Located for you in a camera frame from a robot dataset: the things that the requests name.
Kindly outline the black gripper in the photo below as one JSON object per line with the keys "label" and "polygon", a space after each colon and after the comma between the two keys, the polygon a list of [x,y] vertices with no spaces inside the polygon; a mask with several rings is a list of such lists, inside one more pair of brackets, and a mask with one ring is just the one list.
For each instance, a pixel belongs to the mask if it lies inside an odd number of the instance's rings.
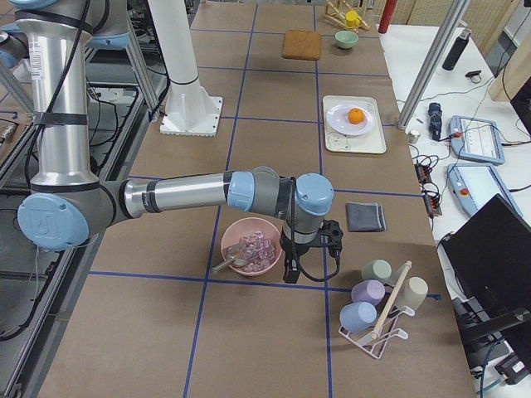
{"label": "black gripper", "polygon": [[295,243],[285,235],[280,237],[280,245],[285,252],[283,281],[287,284],[296,284],[301,274],[307,275],[300,258],[309,251],[309,246]]}

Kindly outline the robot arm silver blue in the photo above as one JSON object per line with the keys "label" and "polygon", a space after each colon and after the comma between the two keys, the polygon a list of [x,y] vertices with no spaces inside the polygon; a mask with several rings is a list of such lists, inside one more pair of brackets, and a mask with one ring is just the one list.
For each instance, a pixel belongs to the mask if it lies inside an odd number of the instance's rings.
{"label": "robot arm silver blue", "polygon": [[1,62],[12,69],[22,60],[29,59],[27,35],[16,23],[1,26]]}
{"label": "robot arm silver blue", "polygon": [[125,48],[129,24],[123,1],[18,1],[17,26],[26,35],[32,75],[31,149],[38,171],[31,194],[18,208],[24,235],[53,251],[76,247],[91,236],[145,213],[227,204],[284,221],[283,279],[304,273],[300,257],[325,247],[338,258],[342,231],[326,219],[334,189],[308,173],[281,177],[268,167],[151,181],[102,182],[90,169],[85,47]]}

